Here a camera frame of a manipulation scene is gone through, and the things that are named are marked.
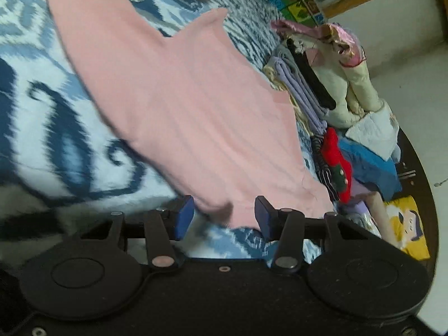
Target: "lavender folded cloth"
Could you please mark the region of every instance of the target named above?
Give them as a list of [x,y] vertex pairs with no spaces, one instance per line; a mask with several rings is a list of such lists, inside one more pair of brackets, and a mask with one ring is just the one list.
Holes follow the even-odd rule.
[[289,92],[294,96],[301,110],[308,117],[311,131],[315,134],[323,135],[326,129],[326,121],[319,119],[312,103],[306,96],[303,87],[301,87],[299,82],[294,78],[284,60],[278,57],[271,57],[268,64],[274,66],[279,79],[286,85],[286,87],[288,87]]
[[308,98],[308,101],[310,101],[310,104],[312,105],[314,111],[316,111],[317,116],[321,120],[325,120],[325,115],[328,113],[328,109],[320,105],[316,95],[314,94],[310,85],[308,84],[302,72],[300,71],[299,67],[297,66],[297,63],[294,60],[294,57],[291,54],[290,50],[280,44],[274,51],[274,55],[276,57],[283,59],[283,61],[288,65],[294,78],[302,88],[306,98]]

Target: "blue and white bedsheet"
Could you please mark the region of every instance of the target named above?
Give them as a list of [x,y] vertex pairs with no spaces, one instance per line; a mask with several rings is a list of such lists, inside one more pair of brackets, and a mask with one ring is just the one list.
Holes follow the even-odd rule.
[[[269,29],[279,13],[267,0],[130,1],[165,36],[212,7],[227,7],[225,30],[258,70],[279,43]],[[6,263],[22,263],[98,213],[148,210],[176,196],[101,120],[45,0],[0,0],[0,110],[0,260]],[[315,174],[309,137],[298,132]],[[201,215],[178,246],[207,258],[269,259],[276,248],[257,231],[224,229]],[[304,253],[310,262],[320,249],[307,241]]]

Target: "pink shirt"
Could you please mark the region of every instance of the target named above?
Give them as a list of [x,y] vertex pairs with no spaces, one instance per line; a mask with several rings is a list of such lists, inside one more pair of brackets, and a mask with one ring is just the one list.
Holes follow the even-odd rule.
[[128,0],[48,3],[109,124],[214,221],[258,228],[259,195],[307,217],[332,211],[303,165],[288,93],[271,89],[234,47],[225,9],[164,38]]

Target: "striped cloth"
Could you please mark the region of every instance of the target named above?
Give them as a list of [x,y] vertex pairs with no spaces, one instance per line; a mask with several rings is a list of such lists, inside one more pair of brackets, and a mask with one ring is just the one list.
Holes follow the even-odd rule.
[[336,202],[339,200],[339,195],[333,187],[332,174],[330,167],[322,156],[321,149],[323,143],[323,135],[314,134],[311,137],[311,147],[313,149],[314,166],[316,167],[317,177],[319,181],[326,187],[330,200]]

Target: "yellow pillow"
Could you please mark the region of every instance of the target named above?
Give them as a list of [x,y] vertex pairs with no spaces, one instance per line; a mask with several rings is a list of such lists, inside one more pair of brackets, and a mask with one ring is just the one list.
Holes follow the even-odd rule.
[[385,202],[395,238],[400,249],[417,260],[430,257],[423,224],[412,196]]

